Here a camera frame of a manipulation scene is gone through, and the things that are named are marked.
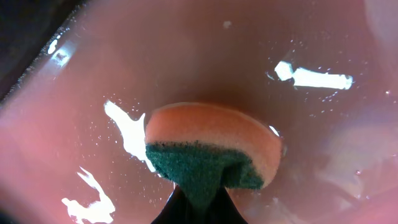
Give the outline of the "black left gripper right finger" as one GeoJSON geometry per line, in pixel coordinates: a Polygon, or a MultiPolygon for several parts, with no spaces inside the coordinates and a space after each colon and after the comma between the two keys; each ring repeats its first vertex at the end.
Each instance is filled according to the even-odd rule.
{"type": "Polygon", "coordinates": [[[214,199],[206,209],[205,224],[248,224],[238,212],[225,188],[219,188],[214,199]]]}

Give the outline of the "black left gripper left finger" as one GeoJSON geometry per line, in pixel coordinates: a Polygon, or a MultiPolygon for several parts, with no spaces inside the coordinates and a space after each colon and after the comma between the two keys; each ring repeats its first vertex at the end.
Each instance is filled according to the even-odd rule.
{"type": "Polygon", "coordinates": [[[177,185],[164,208],[151,224],[194,224],[196,222],[191,203],[177,185]]]}

